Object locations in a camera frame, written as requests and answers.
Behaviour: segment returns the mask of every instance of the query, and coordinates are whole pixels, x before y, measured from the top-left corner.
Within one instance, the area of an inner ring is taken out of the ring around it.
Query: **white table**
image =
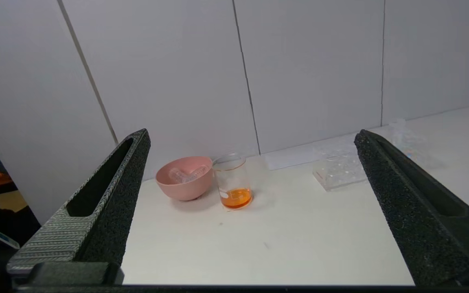
[[[469,108],[407,126],[443,164],[430,174],[469,204]],[[413,285],[368,182],[325,192],[311,164],[247,165],[255,199],[238,211],[223,208],[216,187],[177,202],[144,182],[124,284]]]

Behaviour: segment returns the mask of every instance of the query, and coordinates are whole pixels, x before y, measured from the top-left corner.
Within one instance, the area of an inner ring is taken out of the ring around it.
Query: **clear plastic object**
[[[406,128],[404,119],[390,123],[390,142],[422,168],[430,167],[428,141]]]
[[[207,172],[207,166],[201,165],[197,169],[194,169],[190,174],[186,174],[178,168],[172,168],[169,170],[169,178],[176,184],[182,184],[193,181]]]
[[[355,135],[314,143],[313,175],[327,191],[367,179],[354,145]]]

